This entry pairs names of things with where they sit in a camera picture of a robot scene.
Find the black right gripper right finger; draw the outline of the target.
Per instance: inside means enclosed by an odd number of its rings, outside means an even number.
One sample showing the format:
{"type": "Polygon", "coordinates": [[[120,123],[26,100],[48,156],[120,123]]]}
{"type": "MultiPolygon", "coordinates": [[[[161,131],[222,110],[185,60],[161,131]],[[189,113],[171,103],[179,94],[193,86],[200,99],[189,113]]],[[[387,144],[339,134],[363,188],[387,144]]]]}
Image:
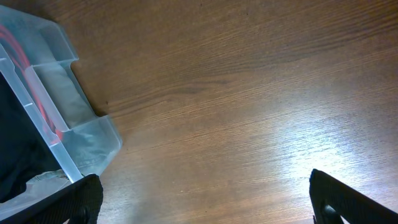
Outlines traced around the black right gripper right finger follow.
{"type": "Polygon", "coordinates": [[[313,169],[309,194],[316,224],[397,223],[397,213],[327,173],[313,169]]]}

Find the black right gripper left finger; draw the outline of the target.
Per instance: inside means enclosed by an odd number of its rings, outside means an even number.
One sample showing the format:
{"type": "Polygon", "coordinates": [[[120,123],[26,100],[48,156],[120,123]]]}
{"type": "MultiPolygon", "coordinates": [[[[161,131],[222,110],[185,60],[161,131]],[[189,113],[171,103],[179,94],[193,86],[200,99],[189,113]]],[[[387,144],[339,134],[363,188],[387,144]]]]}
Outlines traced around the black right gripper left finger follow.
{"type": "Polygon", "coordinates": [[[100,178],[90,174],[2,220],[1,224],[96,224],[102,203],[100,178]]]}

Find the black red garment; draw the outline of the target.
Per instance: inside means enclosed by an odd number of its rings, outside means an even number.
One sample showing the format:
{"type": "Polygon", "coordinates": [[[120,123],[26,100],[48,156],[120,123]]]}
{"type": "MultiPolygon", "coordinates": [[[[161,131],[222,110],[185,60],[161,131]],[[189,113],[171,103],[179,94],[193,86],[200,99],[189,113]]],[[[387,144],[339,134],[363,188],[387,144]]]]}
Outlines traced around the black red garment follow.
{"type": "Polygon", "coordinates": [[[30,180],[38,175],[59,171],[43,137],[1,77],[1,202],[24,193],[30,180]]]}

